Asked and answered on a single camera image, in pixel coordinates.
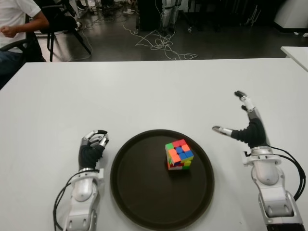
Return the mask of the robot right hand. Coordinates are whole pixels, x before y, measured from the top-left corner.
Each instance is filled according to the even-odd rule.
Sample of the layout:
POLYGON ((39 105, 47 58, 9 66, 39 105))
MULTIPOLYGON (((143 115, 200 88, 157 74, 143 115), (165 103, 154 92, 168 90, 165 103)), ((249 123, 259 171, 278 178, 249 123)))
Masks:
POLYGON ((234 95, 243 103, 242 109, 246 111, 249 123, 244 129, 233 130, 219 126, 213 126, 212 130, 246 143, 251 149, 257 147, 270 147, 261 116, 252 100, 242 91, 235 91, 234 95))

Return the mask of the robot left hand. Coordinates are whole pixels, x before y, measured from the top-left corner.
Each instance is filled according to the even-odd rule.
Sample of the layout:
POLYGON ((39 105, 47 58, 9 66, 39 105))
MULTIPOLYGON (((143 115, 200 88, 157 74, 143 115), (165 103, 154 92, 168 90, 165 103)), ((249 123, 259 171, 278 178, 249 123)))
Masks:
POLYGON ((93 130, 86 134, 81 140, 78 153, 79 170, 95 169, 108 142, 108 132, 105 130, 93 130))

